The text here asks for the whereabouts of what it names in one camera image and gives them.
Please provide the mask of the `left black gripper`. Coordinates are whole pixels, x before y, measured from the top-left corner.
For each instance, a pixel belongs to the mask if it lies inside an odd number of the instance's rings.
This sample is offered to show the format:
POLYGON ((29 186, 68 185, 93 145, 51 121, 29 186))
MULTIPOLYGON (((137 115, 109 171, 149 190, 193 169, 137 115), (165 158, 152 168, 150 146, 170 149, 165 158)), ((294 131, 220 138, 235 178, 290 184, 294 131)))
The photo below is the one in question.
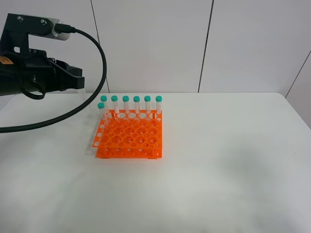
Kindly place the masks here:
POLYGON ((49 58, 44 50, 29 50, 22 59, 21 85, 27 92, 78 90, 85 87, 85 78, 81 68, 49 58))

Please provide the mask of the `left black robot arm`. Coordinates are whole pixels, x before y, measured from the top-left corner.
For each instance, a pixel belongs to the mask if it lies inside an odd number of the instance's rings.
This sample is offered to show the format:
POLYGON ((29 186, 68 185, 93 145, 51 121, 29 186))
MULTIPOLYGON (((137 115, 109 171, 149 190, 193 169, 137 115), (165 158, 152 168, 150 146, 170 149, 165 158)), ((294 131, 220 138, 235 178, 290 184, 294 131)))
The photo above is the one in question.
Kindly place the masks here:
POLYGON ((41 100, 49 92, 83 89, 82 73, 80 68, 47 57, 43 50, 5 51, 0 54, 0 95, 24 94, 41 100))

